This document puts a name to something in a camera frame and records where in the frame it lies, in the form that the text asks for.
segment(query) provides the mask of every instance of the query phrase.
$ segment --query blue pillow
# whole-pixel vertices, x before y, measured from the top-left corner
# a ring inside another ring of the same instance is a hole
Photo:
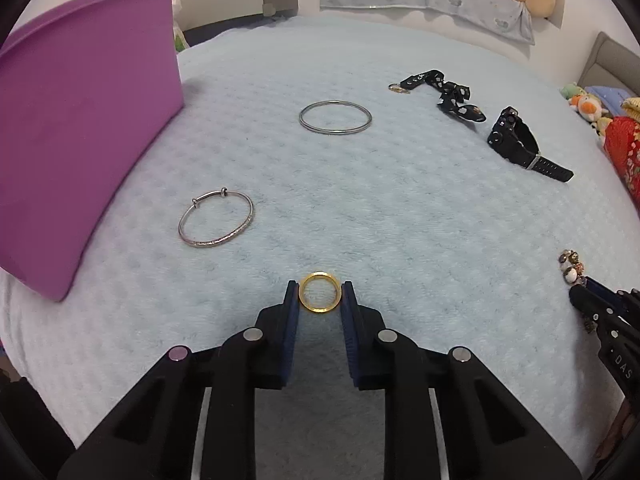
[[[628,97],[633,97],[622,88],[612,88],[610,86],[587,86],[585,90],[598,97],[602,101],[602,106],[609,110],[614,117],[626,115],[622,109],[622,101]]]

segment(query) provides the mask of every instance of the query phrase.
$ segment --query red cloth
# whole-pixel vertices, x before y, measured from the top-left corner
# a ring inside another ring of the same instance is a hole
[[[631,117],[615,117],[607,126],[604,149],[640,206],[640,123]]]

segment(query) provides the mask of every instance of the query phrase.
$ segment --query gold hoop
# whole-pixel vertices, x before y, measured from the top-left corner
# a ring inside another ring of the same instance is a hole
[[[311,306],[306,302],[305,289],[306,289],[306,286],[309,284],[309,282],[312,282],[313,280],[327,280],[334,286],[335,298],[329,305],[318,308],[318,307]],[[304,278],[300,282],[300,288],[298,289],[298,297],[300,298],[300,303],[302,303],[302,305],[306,309],[310,310],[311,312],[317,312],[318,314],[322,314],[324,312],[329,312],[330,310],[333,310],[336,306],[338,306],[338,303],[340,303],[340,299],[342,298],[342,287],[340,286],[340,282],[336,280],[329,273],[312,272],[310,275],[308,275],[306,278]]]

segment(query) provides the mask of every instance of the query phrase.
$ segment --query purple bin rim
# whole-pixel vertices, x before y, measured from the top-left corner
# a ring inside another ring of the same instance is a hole
[[[51,23],[56,22],[73,12],[84,9],[85,7],[100,4],[105,1],[107,0],[69,0],[68,2],[58,5],[57,7],[49,9],[36,16],[17,30],[14,30],[5,40],[4,44],[0,48],[0,62],[2,61],[2,56],[5,56],[18,44],[30,38],[33,34],[36,34]]]

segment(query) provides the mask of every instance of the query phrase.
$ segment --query white bead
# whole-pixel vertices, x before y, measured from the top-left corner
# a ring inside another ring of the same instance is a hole
[[[567,273],[564,275],[564,279],[566,280],[567,283],[573,283],[575,282],[575,280],[578,279],[578,271],[575,270],[573,267],[571,269],[569,269],[567,271]]]

